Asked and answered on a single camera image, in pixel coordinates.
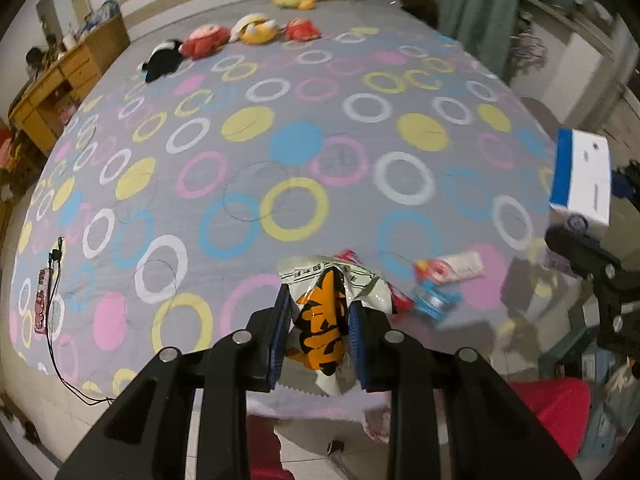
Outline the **orange snack bag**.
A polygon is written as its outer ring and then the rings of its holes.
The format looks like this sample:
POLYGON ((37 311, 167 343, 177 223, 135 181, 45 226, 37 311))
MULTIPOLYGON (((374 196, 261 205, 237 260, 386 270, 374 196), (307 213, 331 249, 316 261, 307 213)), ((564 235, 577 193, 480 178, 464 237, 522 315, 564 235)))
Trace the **orange snack bag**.
POLYGON ((356 386, 349 307, 359 302, 391 314, 390 285, 362 265, 350 249, 334 256, 296 256, 278 263, 293 300, 285 356, 292 362, 281 382, 318 396, 340 396, 356 386))

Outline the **red snack wrapper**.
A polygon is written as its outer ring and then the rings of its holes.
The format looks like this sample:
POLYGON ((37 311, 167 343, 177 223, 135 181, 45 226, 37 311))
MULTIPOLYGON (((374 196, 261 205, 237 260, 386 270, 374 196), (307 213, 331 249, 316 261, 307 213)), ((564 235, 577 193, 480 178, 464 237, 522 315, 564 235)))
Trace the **red snack wrapper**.
MULTIPOLYGON (((342 252, 336 254, 335 257, 349 263, 356 264, 357 266, 362 266, 362 262, 360 261, 356 252, 354 252, 352 249, 345 249, 342 252)), ((414 301, 404 292, 395 287, 393 284, 388 283, 387 286, 390 289, 390 298, 392 298, 393 315, 404 314, 406 312, 409 312, 414 307, 414 301)))

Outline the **teal snack packet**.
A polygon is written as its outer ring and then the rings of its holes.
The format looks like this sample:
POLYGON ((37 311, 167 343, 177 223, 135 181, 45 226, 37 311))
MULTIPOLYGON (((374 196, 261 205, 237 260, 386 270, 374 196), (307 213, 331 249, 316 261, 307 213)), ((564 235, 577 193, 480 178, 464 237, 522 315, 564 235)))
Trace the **teal snack packet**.
POLYGON ((414 286, 412 291, 412 310, 426 316, 434 324, 442 322, 462 300, 458 292, 448 292, 442 285, 425 280, 414 286))

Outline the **blue white carton box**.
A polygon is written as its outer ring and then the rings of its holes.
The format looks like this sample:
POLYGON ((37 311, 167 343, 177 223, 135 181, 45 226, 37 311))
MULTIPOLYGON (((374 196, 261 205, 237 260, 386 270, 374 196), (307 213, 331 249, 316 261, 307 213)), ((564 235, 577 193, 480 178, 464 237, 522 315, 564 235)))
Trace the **blue white carton box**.
POLYGON ((610 226, 611 174, 605 136, 561 129, 556 136, 549 226, 602 240, 610 226))

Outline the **white red cigarette box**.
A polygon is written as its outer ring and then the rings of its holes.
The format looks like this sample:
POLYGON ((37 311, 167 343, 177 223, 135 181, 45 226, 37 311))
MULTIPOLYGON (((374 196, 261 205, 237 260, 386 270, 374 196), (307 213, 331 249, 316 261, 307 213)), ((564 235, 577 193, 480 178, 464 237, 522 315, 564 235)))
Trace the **white red cigarette box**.
POLYGON ((475 250, 438 258, 418 260, 413 265, 414 274, 419 282, 425 280, 446 285, 481 278, 484 264, 475 250))

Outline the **red trouser leg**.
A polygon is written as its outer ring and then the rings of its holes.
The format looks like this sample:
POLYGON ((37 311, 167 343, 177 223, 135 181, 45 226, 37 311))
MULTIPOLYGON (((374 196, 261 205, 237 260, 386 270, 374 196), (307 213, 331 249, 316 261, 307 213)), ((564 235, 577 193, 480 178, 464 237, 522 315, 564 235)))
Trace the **red trouser leg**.
POLYGON ((582 446, 590 415, 588 384, 578 378, 560 378, 511 382, 510 386, 566 456, 574 460, 582 446))
POLYGON ((281 462, 281 442, 274 432, 274 420, 247 417, 248 461, 252 480, 294 480, 281 462))

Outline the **grey plastic stool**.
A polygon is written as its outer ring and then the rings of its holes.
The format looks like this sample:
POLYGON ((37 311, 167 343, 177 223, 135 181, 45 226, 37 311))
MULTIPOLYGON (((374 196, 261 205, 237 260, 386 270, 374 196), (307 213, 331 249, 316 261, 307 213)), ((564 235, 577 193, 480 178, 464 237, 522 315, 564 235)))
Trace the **grey plastic stool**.
POLYGON ((558 131, 561 129, 562 125, 552 114, 552 111, 549 110, 543 102, 532 98, 523 98, 522 102, 528 109, 529 113, 532 114, 533 118, 535 118, 538 124, 541 126, 541 129, 544 130, 546 135, 553 142, 555 142, 556 135, 558 134, 558 131))

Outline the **bed with circle-pattern sheet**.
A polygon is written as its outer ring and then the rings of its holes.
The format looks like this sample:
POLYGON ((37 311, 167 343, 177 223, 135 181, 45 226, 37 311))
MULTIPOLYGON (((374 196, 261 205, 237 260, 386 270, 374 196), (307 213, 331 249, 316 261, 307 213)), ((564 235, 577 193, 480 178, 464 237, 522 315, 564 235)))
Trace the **bed with circle-pattern sheet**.
POLYGON ((134 42, 66 127, 6 240, 1 369, 61 373, 98 403, 165 344, 200 350, 267 307, 292 256, 356 252, 403 292, 413 263, 475 250, 481 278, 431 346, 476 347, 535 378, 554 148, 495 74, 378 0, 311 13, 306 44, 235 42, 146 84, 138 66, 182 21, 134 42), (37 278, 50 266, 46 332, 37 278))

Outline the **pink phone on bed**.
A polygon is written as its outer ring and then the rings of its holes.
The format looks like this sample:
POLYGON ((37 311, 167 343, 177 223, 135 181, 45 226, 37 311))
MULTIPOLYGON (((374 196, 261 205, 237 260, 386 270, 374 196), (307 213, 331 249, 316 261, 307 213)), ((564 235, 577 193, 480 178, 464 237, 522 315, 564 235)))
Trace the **pink phone on bed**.
POLYGON ((34 304, 34 332, 43 335, 46 332, 47 313, 50 304, 53 270, 50 266, 38 273, 37 290, 34 304))

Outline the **black white plush toy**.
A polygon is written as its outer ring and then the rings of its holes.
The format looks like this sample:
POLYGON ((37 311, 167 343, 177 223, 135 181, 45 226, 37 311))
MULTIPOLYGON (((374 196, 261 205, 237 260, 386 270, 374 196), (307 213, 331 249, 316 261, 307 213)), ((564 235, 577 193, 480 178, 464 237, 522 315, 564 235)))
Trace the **black white plush toy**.
POLYGON ((181 46, 181 40, 169 39, 153 49, 149 58, 139 66, 140 72, 144 73, 143 79, 146 84, 178 70, 183 60, 181 46))

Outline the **small red plush toy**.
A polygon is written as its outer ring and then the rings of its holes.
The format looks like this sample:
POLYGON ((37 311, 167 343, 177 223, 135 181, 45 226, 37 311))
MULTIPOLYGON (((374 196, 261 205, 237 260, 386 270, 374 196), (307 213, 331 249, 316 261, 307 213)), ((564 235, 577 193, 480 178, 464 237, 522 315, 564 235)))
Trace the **small red plush toy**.
POLYGON ((307 42, 321 37, 320 29, 308 18, 292 18, 284 26, 283 32, 290 41, 307 42))

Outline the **yellow white plush toy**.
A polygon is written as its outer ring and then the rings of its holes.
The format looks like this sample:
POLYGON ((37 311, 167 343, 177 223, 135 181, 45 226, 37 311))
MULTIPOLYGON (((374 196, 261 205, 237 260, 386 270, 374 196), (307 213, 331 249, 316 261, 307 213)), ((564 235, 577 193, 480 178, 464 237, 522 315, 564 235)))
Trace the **yellow white plush toy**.
POLYGON ((279 36, 280 27, 265 14, 252 13, 239 19, 230 32, 230 42, 243 44, 269 44, 279 36))

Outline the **small yellow plush toy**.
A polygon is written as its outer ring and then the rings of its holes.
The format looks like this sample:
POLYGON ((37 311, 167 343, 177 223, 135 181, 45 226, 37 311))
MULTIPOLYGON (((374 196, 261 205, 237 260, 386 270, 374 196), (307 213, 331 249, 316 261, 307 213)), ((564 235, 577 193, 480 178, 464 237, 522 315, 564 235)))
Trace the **small yellow plush toy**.
POLYGON ((311 10, 316 6, 314 0, 270 0, 273 4, 279 8, 296 9, 296 10, 311 10))

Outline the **wooden desk with drawers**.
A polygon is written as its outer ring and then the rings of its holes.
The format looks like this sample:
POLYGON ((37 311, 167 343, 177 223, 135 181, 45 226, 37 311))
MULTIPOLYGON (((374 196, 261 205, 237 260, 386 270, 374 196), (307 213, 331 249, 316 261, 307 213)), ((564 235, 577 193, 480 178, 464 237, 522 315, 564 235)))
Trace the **wooden desk with drawers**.
POLYGON ((27 87, 11 108, 10 125, 49 155, 80 103, 129 45, 119 15, 94 28, 27 87))

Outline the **wall mirror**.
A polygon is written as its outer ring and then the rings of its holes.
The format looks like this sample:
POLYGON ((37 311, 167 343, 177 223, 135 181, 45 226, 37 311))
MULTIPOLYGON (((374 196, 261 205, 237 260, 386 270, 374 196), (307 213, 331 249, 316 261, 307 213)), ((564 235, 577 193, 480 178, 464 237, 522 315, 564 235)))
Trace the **wall mirror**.
POLYGON ((90 0, 39 0, 36 12, 46 36, 58 40, 85 25, 85 17, 92 12, 90 0))

